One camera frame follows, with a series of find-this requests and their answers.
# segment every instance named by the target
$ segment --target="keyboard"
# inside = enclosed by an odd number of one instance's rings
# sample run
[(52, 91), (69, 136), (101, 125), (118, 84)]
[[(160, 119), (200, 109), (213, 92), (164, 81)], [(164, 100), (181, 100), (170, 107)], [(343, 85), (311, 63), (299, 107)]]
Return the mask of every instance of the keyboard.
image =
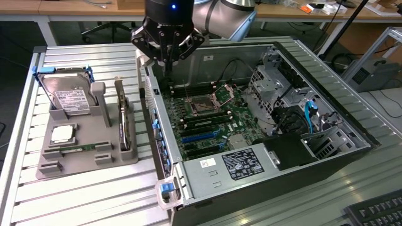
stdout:
[(355, 226), (402, 226), (402, 189), (349, 205), (345, 212)]

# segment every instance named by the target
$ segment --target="motherboard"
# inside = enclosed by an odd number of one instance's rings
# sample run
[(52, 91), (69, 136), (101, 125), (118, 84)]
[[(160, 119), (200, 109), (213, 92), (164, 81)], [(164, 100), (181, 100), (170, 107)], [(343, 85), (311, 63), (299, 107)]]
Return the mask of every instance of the motherboard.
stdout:
[(234, 84), (169, 88), (162, 93), (170, 127), (184, 160), (251, 145), (264, 133), (247, 94)]

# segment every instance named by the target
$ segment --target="metal slotted table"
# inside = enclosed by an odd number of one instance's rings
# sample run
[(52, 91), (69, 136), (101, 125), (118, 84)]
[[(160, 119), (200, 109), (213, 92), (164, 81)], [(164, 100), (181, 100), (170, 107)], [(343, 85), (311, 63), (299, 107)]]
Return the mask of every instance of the metal slotted table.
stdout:
[[(248, 38), (244, 42), (279, 41), (300, 64), (381, 142), (377, 150), (351, 163), (327, 180), (202, 224), (339, 226), (343, 208), (402, 187), (400, 132), (305, 46), (289, 37)], [(210, 43), (225, 43), (213, 40)], [(137, 93), (134, 47), (126, 44), (50, 47), (36, 53), (31, 65), (89, 64), (96, 81), (106, 86), (105, 101), (116, 101), (113, 77), (122, 77), (125, 94), (134, 103), (137, 164), (37, 181), (36, 164), (48, 121), (49, 101), (27, 74), (21, 104), (0, 178), (1, 225), (169, 225), (156, 202), (157, 180)]]

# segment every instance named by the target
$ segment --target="warning label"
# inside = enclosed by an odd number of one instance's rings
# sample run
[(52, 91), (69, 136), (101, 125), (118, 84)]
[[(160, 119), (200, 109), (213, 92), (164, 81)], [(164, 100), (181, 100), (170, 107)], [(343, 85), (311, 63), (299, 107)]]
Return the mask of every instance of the warning label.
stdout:
[(82, 90), (56, 91), (54, 94), (65, 112), (89, 110), (89, 104)]
[(264, 171), (251, 148), (221, 156), (232, 180), (239, 180)]

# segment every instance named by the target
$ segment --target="hard drive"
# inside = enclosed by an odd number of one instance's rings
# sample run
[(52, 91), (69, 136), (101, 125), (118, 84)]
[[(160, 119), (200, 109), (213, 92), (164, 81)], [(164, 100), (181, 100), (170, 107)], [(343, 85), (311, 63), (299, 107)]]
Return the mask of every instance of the hard drive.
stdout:
[(96, 106), (96, 99), (90, 94), (92, 75), (85, 68), (42, 68), (36, 79), (53, 109), (62, 109), (66, 115), (89, 113), (89, 107)]

